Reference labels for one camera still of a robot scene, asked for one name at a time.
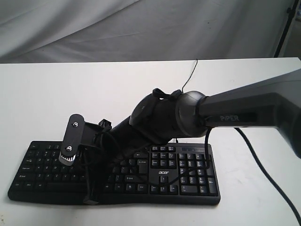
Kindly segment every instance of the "gray fabric backdrop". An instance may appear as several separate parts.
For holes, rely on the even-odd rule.
[[[0,0],[0,62],[273,57],[293,0]]]

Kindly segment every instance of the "keyboard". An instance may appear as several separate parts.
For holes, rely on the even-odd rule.
[[[9,188],[14,201],[83,205],[87,194],[85,172],[58,160],[58,141],[32,141]],[[170,186],[150,186],[172,181],[192,167],[205,166],[204,144],[168,143],[136,152],[112,169],[103,187],[99,204],[164,203],[216,205],[220,192],[212,149],[208,169],[198,169]],[[140,178],[134,175],[133,166]]]

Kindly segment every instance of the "white table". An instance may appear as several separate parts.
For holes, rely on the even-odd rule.
[[[195,62],[0,65],[0,226],[297,225],[280,194],[264,177],[240,135],[214,129],[212,144],[221,202],[216,207],[129,204],[58,206],[13,202],[7,190],[32,140],[62,140],[68,118],[129,116],[153,88],[182,87]],[[199,61],[184,91],[206,95],[301,68],[297,58]],[[263,165],[301,211],[301,160],[275,129],[244,129]],[[203,138],[180,142],[204,142]]]

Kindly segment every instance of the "enter key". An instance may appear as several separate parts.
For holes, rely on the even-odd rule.
[[[148,160],[138,159],[137,165],[139,166],[139,173],[140,174],[147,174],[148,168],[149,168]]]

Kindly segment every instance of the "space bar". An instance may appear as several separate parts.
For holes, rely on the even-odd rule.
[[[87,192],[86,183],[48,183],[46,191],[49,192]]]

